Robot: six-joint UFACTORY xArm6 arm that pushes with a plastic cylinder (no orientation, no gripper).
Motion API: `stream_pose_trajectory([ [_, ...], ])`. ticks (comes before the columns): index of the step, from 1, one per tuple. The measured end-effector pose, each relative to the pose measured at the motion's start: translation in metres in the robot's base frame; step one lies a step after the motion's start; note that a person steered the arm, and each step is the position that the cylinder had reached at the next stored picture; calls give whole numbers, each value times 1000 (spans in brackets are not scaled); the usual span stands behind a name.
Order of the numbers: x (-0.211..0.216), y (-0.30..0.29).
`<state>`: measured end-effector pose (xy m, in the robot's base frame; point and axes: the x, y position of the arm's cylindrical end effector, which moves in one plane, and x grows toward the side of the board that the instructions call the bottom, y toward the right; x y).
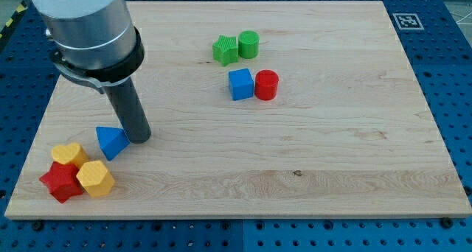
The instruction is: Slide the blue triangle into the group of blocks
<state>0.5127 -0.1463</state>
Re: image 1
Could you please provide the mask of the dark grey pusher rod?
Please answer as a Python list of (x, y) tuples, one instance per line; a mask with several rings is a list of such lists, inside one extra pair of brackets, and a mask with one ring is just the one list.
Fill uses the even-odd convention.
[(131, 77), (111, 87), (105, 93), (128, 140), (142, 144), (151, 136), (151, 129)]

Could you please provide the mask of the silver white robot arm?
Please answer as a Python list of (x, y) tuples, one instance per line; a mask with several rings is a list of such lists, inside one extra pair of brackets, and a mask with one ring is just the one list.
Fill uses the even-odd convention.
[(129, 141), (151, 136), (131, 79), (145, 48), (126, 0), (30, 0), (56, 48), (50, 58), (70, 82), (106, 94)]

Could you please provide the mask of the black flange ring mount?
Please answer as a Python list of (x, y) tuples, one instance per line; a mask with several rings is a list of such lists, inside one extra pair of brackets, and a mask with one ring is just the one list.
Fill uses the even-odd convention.
[(104, 88), (114, 87), (126, 81), (141, 66), (145, 58), (145, 48), (139, 30), (134, 28), (134, 32), (136, 43), (131, 53), (120, 62), (103, 69), (78, 68), (67, 62), (58, 49), (51, 52), (49, 58), (68, 81), (104, 94)]

